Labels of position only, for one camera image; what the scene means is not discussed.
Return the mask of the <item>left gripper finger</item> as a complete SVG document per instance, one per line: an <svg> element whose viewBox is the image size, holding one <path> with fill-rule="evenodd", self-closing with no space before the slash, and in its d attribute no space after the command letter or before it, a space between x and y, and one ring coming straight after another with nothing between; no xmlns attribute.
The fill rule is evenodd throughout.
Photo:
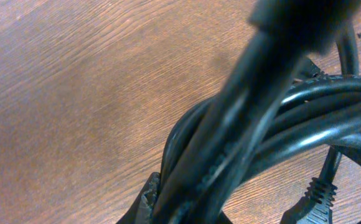
<svg viewBox="0 0 361 224"><path fill-rule="evenodd" d="M160 173L153 172L129 210L117 221L116 224L150 224L152 212L158 198Z"/></svg>

